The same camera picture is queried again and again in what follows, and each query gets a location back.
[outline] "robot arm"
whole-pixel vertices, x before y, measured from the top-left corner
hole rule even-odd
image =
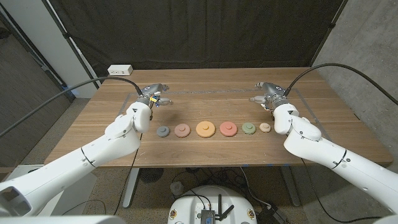
[[[0,217],[32,216],[59,192],[96,167],[135,152],[141,144],[136,132],[149,129],[152,105],[171,104],[160,93],[168,86],[154,84],[106,129],[105,134],[87,145],[21,177],[0,183]]]
[[[273,111],[275,131],[288,135],[284,143],[286,150],[326,166],[374,197],[392,213],[398,213],[398,174],[324,139],[316,126],[299,117],[299,112],[285,98],[281,87],[271,83],[258,83],[256,87],[262,88],[265,95],[250,100]]]

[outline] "black backdrop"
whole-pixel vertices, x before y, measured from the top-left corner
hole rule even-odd
[[[342,0],[50,0],[98,76],[134,69],[306,67]]]

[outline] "pink disc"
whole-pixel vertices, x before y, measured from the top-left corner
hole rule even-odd
[[[227,137],[234,136],[238,132],[236,125],[230,121],[226,121],[220,125],[220,131]]]

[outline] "wooden table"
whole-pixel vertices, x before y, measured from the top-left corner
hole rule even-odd
[[[254,89],[257,82],[271,82],[287,87],[307,68],[231,68],[193,70],[135,70],[126,77],[141,88],[163,83],[170,90],[163,97],[172,106],[153,108],[150,130],[144,133],[137,153],[116,159],[103,167],[209,167],[209,166],[284,166],[302,164],[283,147],[286,136],[275,131],[263,133],[261,123],[273,127],[271,114],[250,97],[264,93]],[[49,163],[103,135],[105,127],[136,100],[135,89],[128,83],[106,80],[85,109],[46,159]],[[393,158],[375,135],[355,116],[317,72],[296,83],[289,94],[290,102],[333,142],[378,164]],[[200,121],[211,121],[216,133],[201,138],[195,131]],[[238,127],[234,137],[225,137],[219,126],[232,121]],[[245,122],[257,126],[253,135],[244,134]],[[174,135],[174,127],[188,124],[186,138]],[[159,126],[168,126],[166,138],[156,135]]]

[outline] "electrical outlet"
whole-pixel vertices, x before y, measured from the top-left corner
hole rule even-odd
[[[109,75],[131,75],[131,65],[111,65],[108,68]]]

